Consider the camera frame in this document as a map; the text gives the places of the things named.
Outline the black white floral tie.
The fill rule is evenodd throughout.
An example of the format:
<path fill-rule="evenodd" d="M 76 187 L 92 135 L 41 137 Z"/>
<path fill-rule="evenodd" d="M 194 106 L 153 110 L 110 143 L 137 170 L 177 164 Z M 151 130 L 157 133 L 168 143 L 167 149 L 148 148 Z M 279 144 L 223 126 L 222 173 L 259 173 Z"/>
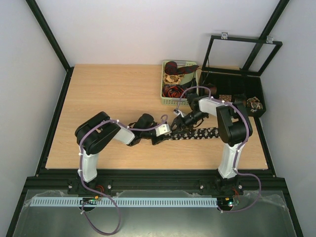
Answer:
<path fill-rule="evenodd" d="M 203 140 L 220 138 L 217 127 L 189 129 L 173 132 L 168 140 Z"/>

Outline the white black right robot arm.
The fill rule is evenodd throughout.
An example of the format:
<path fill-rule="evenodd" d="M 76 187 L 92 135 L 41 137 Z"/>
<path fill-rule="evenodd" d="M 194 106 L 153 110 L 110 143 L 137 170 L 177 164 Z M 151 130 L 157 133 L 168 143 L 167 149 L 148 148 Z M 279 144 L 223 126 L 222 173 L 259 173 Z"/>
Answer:
<path fill-rule="evenodd" d="M 201 96 L 191 94 L 187 97 L 191 112 L 185 115 L 174 109 L 176 118 L 172 127 L 176 131 L 192 128 L 194 124 L 212 115 L 217 118 L 218 133 L 224 143 L 222 161 L 218 167 L 221 178 L 215 181 L 216 190 L 227 193 L 232 187 L 231 178 L 238 175 L 238 162 L 241 151 L 253 133 L 246 107 L 243 102 L 226 102 L 213 96 Z"/>

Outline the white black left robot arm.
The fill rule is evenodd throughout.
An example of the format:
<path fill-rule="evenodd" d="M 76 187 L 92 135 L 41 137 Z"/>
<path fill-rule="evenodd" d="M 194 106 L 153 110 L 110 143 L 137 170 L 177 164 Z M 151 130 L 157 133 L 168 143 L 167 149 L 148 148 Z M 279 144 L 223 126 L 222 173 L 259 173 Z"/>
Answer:
<path fill-rule="evenodd" d="M 156 123 L 150 114 L 142 114 L 134 123 L 124 125 L 118 119 L 111 119 L 105 112 L 99 112 L 75 130 L 79 145 L 78 175 L 82 181 L 89 183 L 97 177 L 99 153 L 112 141 L 134 146 L 142 139 L 162 138 L 171 133 L 167 123 L 168 115 L 161 116 Z"/>

